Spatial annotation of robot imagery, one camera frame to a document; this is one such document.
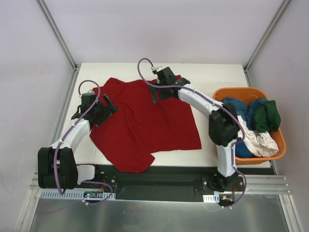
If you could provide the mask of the red t-shirt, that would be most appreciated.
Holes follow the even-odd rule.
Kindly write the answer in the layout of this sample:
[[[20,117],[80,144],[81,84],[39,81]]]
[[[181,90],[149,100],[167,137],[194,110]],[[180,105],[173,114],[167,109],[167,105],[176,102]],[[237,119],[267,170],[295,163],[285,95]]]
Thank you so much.
[[[118,108],[90,138],[120,172],[142,173],[155,152],[202,148],[191,106],[175,98],[154,103],[148,85],[140,80],[109,78],[93,91],[107,95]]]

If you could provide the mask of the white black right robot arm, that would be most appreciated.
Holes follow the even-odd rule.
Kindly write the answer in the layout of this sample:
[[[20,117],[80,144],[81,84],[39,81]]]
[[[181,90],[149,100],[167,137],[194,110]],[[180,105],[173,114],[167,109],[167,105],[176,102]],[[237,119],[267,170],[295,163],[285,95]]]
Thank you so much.
[[[238,176],[235,165],[235,146],[239,121],[235,107],[214,100],[197,90],[185,78],[177,78],[170,67],[152,67],[157,80],[150,85],[153,101],[175,98],[202,113],[209,122],[209,137],[217,147],[217,174],[208,181],[208,187],[223,192],[232,188]]]

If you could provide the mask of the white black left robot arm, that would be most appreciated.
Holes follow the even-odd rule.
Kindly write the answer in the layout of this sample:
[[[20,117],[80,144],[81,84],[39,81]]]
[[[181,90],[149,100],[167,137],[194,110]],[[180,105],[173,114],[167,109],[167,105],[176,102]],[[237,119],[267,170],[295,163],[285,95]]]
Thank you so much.
[[[74,152],[93,127],[98,127],[118,111],[109,97],[94,91],[81,95],[81,104],[71,117],[69,128],[49,147],[38,151],[38,185],[42,189],[58,189],[64,193],[86,182],[91,188],[101,185],[102,176],[95,165],[77,165]]]

